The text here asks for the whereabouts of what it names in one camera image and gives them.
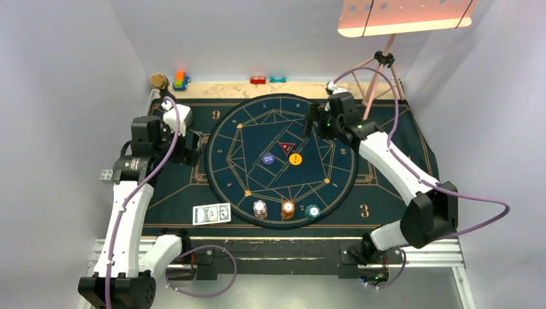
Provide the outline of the red triangular dealer button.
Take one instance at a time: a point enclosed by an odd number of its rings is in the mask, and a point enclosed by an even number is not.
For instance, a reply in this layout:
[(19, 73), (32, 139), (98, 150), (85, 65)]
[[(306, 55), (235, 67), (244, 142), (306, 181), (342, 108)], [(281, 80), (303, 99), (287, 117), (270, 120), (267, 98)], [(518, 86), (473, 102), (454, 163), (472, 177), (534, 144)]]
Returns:
[(296, 146), (296, 144), (290, 143), (290, 142), (280, 142), (279, 146), (282, 152), (285, 154), (285, 156), (289, 156), (291, 152), (293, 151), (294, 147)]

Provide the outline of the yellow big blind button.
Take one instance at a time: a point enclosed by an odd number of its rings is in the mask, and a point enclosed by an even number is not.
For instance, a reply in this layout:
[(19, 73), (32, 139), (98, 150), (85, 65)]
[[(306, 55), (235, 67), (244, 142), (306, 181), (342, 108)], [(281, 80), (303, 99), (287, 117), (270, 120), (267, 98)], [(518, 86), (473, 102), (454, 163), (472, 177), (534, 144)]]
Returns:
[(292, 153), (288, 157), (288, 161), (290, 162), (291, 165), (300, 165), (303, 162), (303, 157), (298, 153)]

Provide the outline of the blue small blind button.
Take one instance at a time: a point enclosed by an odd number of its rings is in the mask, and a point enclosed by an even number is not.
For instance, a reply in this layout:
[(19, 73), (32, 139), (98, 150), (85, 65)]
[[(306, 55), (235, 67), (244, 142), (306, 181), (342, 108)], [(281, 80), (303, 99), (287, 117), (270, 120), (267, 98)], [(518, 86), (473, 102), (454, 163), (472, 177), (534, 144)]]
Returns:
[(265, 153), (262, 156), (261, 161), (265, 165), (273, 164), (275, 162), (275, 156), (271, 153)]

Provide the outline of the blue playing card deck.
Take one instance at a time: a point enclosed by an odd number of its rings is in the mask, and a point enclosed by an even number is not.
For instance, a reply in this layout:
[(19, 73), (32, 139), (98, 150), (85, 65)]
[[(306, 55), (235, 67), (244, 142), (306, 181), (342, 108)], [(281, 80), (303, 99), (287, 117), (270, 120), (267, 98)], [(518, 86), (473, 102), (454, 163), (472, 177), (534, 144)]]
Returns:
[(230, 203), (215, 203), (193, 207), (193, 225), (228, 223), (232, 219)]

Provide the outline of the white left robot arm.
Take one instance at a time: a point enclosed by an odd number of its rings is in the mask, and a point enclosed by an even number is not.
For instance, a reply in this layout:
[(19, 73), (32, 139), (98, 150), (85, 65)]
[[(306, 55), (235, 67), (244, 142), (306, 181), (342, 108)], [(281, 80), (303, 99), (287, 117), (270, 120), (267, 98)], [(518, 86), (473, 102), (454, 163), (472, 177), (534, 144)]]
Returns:
[(182, 116), (179, 131), (173, 116), (144, 116), (131, 123), (131, 139), (113, 165), (113, 209), (104, 246), (92, 275), (79, 280), (78, 292), (94, 308), (150, 308), (158, 278), (170, 261), (185, 263), (192, 246), (185, 229), (163, 231), (152, 249), (139, 256), (140, 238), (156, 179), (166, 162), (196, 165), (200, 132), (188, 129)]

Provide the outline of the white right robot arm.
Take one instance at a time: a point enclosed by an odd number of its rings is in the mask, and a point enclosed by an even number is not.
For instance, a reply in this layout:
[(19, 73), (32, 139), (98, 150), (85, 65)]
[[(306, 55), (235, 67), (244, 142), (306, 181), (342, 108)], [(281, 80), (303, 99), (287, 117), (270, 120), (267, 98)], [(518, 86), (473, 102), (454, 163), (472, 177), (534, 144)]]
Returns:
[(425, 173), (399, 150), (381, 125), (363, 119), (352, 94), (334, 93), (326, 104), (309, 103), (305, 136), (313, 128), (318, 138), (338, 140), (378, 168), (406, 203), (401, 219), (363, 234), (360, 250), (351, 252), (355, 259), (375, 263), (389, 249), (422, 248), (457, 230), (457, 188)]

